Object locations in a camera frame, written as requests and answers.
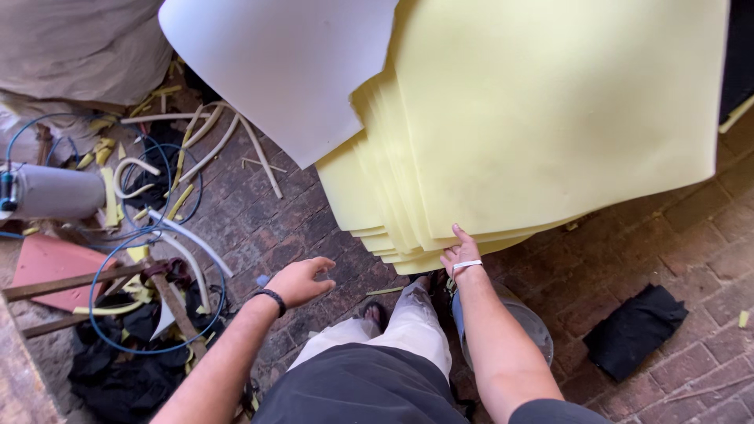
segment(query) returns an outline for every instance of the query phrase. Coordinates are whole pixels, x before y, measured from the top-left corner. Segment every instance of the right hand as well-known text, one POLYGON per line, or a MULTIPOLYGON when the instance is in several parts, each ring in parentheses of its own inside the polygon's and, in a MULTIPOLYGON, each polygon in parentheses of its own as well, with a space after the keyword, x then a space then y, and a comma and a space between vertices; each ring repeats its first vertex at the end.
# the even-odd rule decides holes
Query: right hand
POLYGON ((294 262, 277 273, 265 288, 277 293, 286 308, 296 308, 335 288, 333 280, 314 280, 317 274, 327 272, 334 266, 335 262, 326 257, 294 262))
MULTIPOLYGON (((448 275, 453 275, 453 266, 456 263, 482 259, 475 240, 469 234, 466 234, 466 231, 462 230, 458 224, 453 224, 453 234, 461 241, 461 245, 448 247, 443 251, 444 254, 440 255, 440 262, 445 266, 448 275)), ((458 277, 463 269, 465 268, 459 268, 454 278, 458 277)))

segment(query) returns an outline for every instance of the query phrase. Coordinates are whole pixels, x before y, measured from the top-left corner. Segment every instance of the dirty floor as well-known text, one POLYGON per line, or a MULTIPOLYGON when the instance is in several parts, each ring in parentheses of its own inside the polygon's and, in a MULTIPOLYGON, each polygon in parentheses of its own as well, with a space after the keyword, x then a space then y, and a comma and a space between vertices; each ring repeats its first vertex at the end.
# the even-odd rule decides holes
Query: dirty floor
MULTIPOLYGON (((209 152, 230 121, 230 112, 224 113, 194 154, 209 152)), ((288 170, 275 171, 284 198, 275 196, 261 168, 241 167, 240 157, 256 159, 256 153, 246 134, 237 131, 206 168, 204 197, 186 226, 236 271, 228 281, 228 295, 237 307, 257 290, 259 275, 309 257, 337 262, 329 276, 338 287, 288 311, 269 334, 253 368, 253 377, 267 391, 296 358, 310 331, 351 317, 372 299, 365 293, 407 280, 339 231, 314 167, 300 170, 269 139, 263 137, 262 144, 270 163, 288 170)), ((566 399, 615 422, 754 422, 754 324, 737 326, 741 310, 754 311, 752 151, 754 113, 749 113, 721 137, 715 178, 600 210, 579 220, 572 231, 553 229, 483 257, 495 283, 512 290, 547 324, 555 342, 553 374, 566 399), (691 313, 670 341, 616 384, 588 361, 581 338, 649 282, 684 300, 691 313), (739 382, 669 401, 734 381, 739 382)), ((2 247, 12 257, 10 243, 3 241, 2 247)), ((217 282, 209 257, 203 251, 193 253, 207 280, 217 282)), ((10 275, 3 271, 6 282, 14 264, 10 275)), ((377 300, 391 309, 397 295, 377 300)), ((448 326, 447 333, 454 361, 450 378, 460 398, 478 400, 455 328, 448 326)), ((56 334, 46 337, 69 340, 65 332, 56 334)), ((44 338, 38 340, 31 350, 39 361, 44 338)), ((67 373, 68 363, 55 362, 67 373)), ((54 366, 42 368, 50 372, 54 366)), ((491 422, 483 407, 474 422, 491 422)))

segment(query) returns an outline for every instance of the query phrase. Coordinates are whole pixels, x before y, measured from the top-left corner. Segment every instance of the stack of foam sheets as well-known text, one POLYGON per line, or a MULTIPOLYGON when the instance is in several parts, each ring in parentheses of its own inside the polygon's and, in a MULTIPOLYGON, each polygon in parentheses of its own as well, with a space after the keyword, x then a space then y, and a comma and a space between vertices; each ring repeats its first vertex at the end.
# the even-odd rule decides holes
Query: stack of foam sheets
POLYGON ((319 160, 341 230, 399 274, 715 170, 727 5, 401 0, 364 130, 319 160))

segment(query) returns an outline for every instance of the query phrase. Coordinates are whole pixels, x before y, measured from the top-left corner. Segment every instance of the black bracelet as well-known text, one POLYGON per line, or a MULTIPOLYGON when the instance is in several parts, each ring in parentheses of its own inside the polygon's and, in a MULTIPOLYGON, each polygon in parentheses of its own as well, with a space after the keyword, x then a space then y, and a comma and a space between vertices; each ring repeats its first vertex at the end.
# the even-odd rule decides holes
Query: black bracelet
POLYGON ((272 290, 268 290, 266 288, 263 288, 260 291, 254 293, 250 297, 250 299, 253 298, 254 296, 256 296, 257 294, 266 294, 267 296, 270 296, 272 299, 275 299, 275 302, 277 302, 277 305, 280 306, 280 314, 277 317, 278 318, 282 318, 283 315, 285 315, 285 311, 286 311, 285 302, 283 302, 283 298, 280 297, 279 294, 275 293, 272 290))

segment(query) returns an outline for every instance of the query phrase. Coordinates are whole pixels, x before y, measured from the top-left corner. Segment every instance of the leg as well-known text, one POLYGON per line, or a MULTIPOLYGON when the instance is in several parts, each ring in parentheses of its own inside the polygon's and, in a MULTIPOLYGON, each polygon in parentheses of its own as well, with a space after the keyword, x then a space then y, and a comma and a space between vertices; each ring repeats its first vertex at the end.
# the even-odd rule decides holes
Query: leg
POLYGON ((331 347, 346 343, 364 343, 378 335, 379 326, 373 320, 349 318, 334 327, 325 328, 322 333, 312 337, 288 370, 292 370, 302 362, 331 347))
POLYGON ((452 363, 448 339, 437 321, 428 285, 429 279, 420 277, 403 289, 385 334, 365 344, 399 348, 423 356, 437 365, 447 379, 452 363))

